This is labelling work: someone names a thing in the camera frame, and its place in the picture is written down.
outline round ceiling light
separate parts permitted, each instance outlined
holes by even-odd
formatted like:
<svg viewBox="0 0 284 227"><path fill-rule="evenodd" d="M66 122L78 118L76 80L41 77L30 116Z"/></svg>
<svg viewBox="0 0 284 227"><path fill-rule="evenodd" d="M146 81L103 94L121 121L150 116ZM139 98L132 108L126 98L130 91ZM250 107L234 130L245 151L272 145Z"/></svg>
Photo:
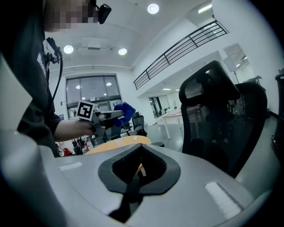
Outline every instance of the round ceiling light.
<svg viewBox="0 0 284 227"><path fill-rule="evenodd" d="M73 49L72 46L67 45L67 46L65 46L65 47L63 48L63 50L64 50L64 52L65 52L66 54L71 54L74 49Z"/></svg>
<svg viewBox="0 0 284 227"><path fill-rule="evenodd" d="M159 12L159 6L157 4L151 4L148 6L148 12L150 14L155 14L157 12Z"/></svg>
<svg viewBox="0 0 284 227"><path fill-rule="evenodd" d="M118 53L119 53L120 55L126 55L127 49L121 48L121 49L118 51Z"/></svg>

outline fluorescent light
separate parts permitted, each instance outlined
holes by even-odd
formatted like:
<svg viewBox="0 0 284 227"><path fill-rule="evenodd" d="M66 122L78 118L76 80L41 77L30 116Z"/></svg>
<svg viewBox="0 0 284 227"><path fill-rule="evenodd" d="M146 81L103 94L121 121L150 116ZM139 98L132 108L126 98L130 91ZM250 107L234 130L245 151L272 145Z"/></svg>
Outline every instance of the fluorescent light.
<svg viewBox="0 0 284 227"><path fill-rule="evenodd" d="M63 48L63 50L66 54L71 54L73 52L73 47L70 45L67 45Z"/></svg>
<svg viewBox="0 0 284 227"><path fill-rule="evenodd" d="M119 53L120 55L126 55L127 49L121 48L121 49L118 51L118 53Z"/></svg>
<svg viewBox="0 0 284 227"><path fill-rule="evenodd" d="M155 13L159 12L159 6L157 4L150 4L148 6L148 12L150 14L155 14Z"/></svg>
<svg viewBox="0 0 284 227"><path fill-rule="evenodd" d="M208 6L205 6L204 8L198 10L198 13L202 13L202 12L204 12L204 11L206 11L207 9L210 9L210 8L212 8L212 4L210 4L210 5L208 5Z"/></svg>

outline gray device surface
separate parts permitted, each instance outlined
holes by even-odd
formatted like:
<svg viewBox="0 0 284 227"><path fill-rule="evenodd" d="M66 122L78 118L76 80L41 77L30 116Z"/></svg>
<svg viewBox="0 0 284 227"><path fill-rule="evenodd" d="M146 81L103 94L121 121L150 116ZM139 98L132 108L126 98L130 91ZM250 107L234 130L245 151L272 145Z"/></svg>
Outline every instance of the gray device surface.
<svg viewBox="0 0 284 227"><path fill-rule="evenodd" d="M35 215L49 226L240 226L269 195L254 200L238 181L198 157L149 145L178 162L181 175L165 194L145 196L125 224L107 215L120 206L122 194L110 192L98 176L100 164L133 145L91 155L54 158L51 150L12 131L1 132L1 172ZM8 143L14 141L10 149ZM216 182L240 209L228 219L222 201L206 185Z"/></svg>

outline balcony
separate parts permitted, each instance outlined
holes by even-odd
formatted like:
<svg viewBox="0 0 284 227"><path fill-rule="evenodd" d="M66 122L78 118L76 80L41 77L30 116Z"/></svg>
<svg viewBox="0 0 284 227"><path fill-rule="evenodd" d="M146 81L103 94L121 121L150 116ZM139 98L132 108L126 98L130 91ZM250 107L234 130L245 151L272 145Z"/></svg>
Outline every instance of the balcony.
<svg viewBox="0 0 284 227"><path fill-rule="evenodd" d="M216 20L190 33L158 57L134 80L136 90L186 54L227 33Z"/></svg>

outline blue object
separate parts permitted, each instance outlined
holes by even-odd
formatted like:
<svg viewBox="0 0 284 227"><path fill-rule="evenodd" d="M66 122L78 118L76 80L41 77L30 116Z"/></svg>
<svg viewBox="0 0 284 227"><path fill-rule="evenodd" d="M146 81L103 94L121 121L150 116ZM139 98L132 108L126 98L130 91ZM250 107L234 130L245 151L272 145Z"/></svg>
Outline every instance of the blue object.
<svg viewBox="0 0 284 227"><path fill-rule="evenodd" d="M121 127L123 126L126 122L129 122L132 116L134 115L136 109L134 109L132 106L127 104L126 102L124 103L119 103L114 107L114 110L122 110L124 112L124 117L117 119L114 119L114 124L116 127Z"/></svg>

